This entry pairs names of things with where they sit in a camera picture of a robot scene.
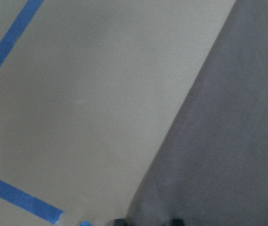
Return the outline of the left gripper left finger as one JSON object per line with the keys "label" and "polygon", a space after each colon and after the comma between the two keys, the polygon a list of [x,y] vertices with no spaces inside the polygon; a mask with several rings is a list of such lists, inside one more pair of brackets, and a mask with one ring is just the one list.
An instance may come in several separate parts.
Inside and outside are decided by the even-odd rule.
{"label": "left gripper left finger", "polygon": [[114,226],[125,226],[125,219],[124,218],[115,219]]}

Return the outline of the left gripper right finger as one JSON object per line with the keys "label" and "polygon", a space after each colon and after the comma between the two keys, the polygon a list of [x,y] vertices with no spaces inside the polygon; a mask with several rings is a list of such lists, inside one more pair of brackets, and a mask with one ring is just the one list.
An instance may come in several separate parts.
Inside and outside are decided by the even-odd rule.
{"label": "left gripper right finger", "polygon": [[183,226],[183,219],[181,219],[181,218],[173,218],[171,220],[171,226]]}

